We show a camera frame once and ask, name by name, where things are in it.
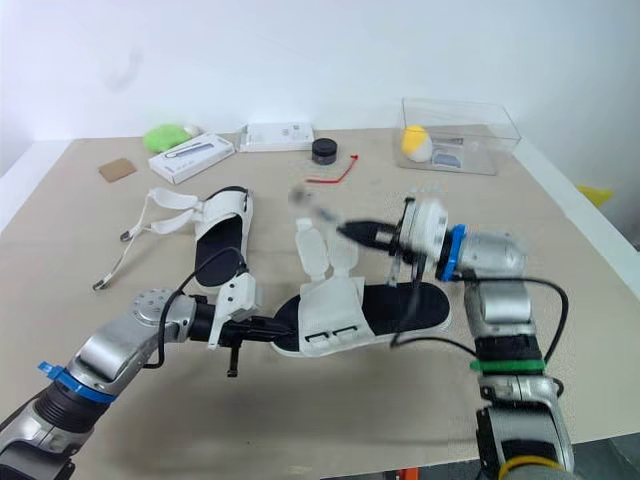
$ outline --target black cable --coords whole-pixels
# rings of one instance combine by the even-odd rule
[[[402,343],[399,342],[400,335],[402,334],[402,328],[411,319],[411,317],[415,316],[418,310],[418,302],[420,300],[420,283],[422,282],[422,276],[424,275],[425,263],[426,258],[421,256],[417,259],[417,262],[411,266],[411,297],[409,297],[409,305],[407,306],[407,311],[404,314],[404,317],[402,317],[402,320],[400,320],[396,325],[396,333],[393,335],[391,343],[389,344],[391,348],[402,345]]]
[[[447,343],[449,345],[453,345],[454,347],[458,347],[461,350],[464,350],[465,352],[467,352],[469,355],[471,355],[473,357],[477,357],[476,352],[474,352],[472,349],[470,349],[466,345],[458,343],[455,340],[449,340],[448,338],[443,338],[443,337],[414,337],[414,338],[407,338],[406,340],[403,340],[401,342],[396,342],[392,347],[401,347],[403,345],[408,345],[409,343],[421,342],[421,341]]]
[[[556,285],[555,283],[544,280],[542,278],[535,277],[465,277],[462,275],[458,275],[453,278],[454,281],[464,281],[464,282],[528,282],[528,283],[537,283],[539,285],[544,285],[546,287],[552,288],[555,290],[560,296],[560,301],[562,302],[562,310],[560,312],[560,320],[558,321],[558,327],[556,328],[556,333],[553,335],[553,339],[551,340],[551,344],[549,345],[549,350],[544,356],[544,362],[546,364],[549,363],[553,353],[556,351],[556,347],[558,346],[558,342],[562,337],[562,332],[564,332],[564,327],[567,323],[567,316],[569,315],[569,297],[567,296],[567,292],[564,291],[562,287]]]
[[[558,392],[556,393],[556,396],[560,398],[564,393],[564,383],[562,383],[562,380],[556,377],[551,377],[551,379],[553,380],[553,383],[558,386]]]
[[[169,314],[169,309],[171,308],[171,304],[178,298],[180,295],[184,295],[184,287],[193,280],[193,278],[202,271],[207,265],[213,262],[216,258],[226,252],[234,252],[238,257],[238,268],[234,275],[237,275],[241,271],[246,271],[247,264],[244,261],[244,257],[242,256],[242,252],[235,247],[225,247],[222,250],[214,253],[210,257],[208,257],[204,262],[200,264],[198,268],[196,268],[193,272],[191,272],[187,278],[180,284],[180,286],[169,295],[164,307],[162,308],[162,313],[160,314],[160,321],[158,322],[158,361],[156,363],[146,363],[142,368],[147,369],[156,369],[160,368],[164,364],[165,352],[164,352],[164,336],[165,336],[165,326],[167,324],[167,315]]]
[[[428,337],[413,337],[413,338],[408,338],[406,340],[400,341],[400,335],[403,333],[403,330],[402,330],[403,327],[409,321],[409,319],[416,314],[416,311],[418,310],[418,301],[420,299],[420,284],[422,282],[422,276],[424,275],[424,268],[425,268],[425,258],[423,257],[419,259],[417,263],[417,268],[415,270],[412,269],[411,276],[412,276],[413,285],[412,285],[412,291],[411,291],[411,298],[409,299],[409,306],[407,307],[407,312],[405,313],[402,320],[398,322],[398,325],[396,327],[396,333],[391,339],[391,343],[389,344],[389,346],[391,348],[397,348],[397,347],[402,347],[403,345],[408,345],[414,342],[423,342],[423,341],[441,342],[441,343],[453,345],[454,347],[464,350],[469,355],[476,357],[477,356],[476,352],[474,352],[471,348],[461,343],[458,343],[454,340],[449,340],[448,338],[428,336]]]

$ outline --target black round container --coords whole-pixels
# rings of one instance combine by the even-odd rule
[[[318,165],[331,165],[336,161],[338,144],[330,138],[318,138],[311,144],[311,160]]]

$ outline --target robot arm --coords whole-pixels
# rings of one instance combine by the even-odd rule
[[[442,281],[464,281],[477,355],[472,366],[480,372],[480,395],[490,402],[476,413],[487,478],[575,478],[568,473],[574,468],[573,452],[556,386],[544,375],[531,301],[520,280],[526,257],[513,239],[467,234],[462,225],[447,230],[447,214],[438,203],[417,204],[411,198],[398,225],[356,221],[338,230],[394,257],[390,283],[401,261],[435,267]]]
[[[71,476],[75,466],[70,457],[158,347],[160,316],[171,294],[167,289],[140,293],[127,312],[100,328],[66,367],[40,365],[51,384],[0,426],[2,480]],[[248,272],[223,285],[218,299],[214,306],[204,297],[175,297],[167,311],[164,342],[190,339],[207,342],[209,348],[230,347],[227,374],[236,376],[243,340],[271,342],[291,333],[254,315],[259,295]]]

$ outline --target yellow object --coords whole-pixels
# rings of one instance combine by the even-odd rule
[[[420,125],[409,125],[402,136],[402,153],[411,155],[429,138],[429,134]]]
[[[513,457],[500,467],[498,472],[498,480],[502,480],[504,476],[516,467],[522,467],[524,465],[541,465],[543,467],[553,468],[555,470],[564,470],[564,467],[558,462],[549,460],[548,458],[538,457],[537,455],[520,455],[519,457]]]
[[[576,188],[596,207],[601,206],[604,202],[613,197],[613,190],[587,187],[585,185],[576,185]]]

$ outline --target small white box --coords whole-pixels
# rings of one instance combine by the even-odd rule
[[[149,159],[149,167],[173,185],[233,155],[233,144],[213,133],[204,133]]]
[[[238,135],[239,152],[311,150],[312,143],[308,123],[250,123]]]

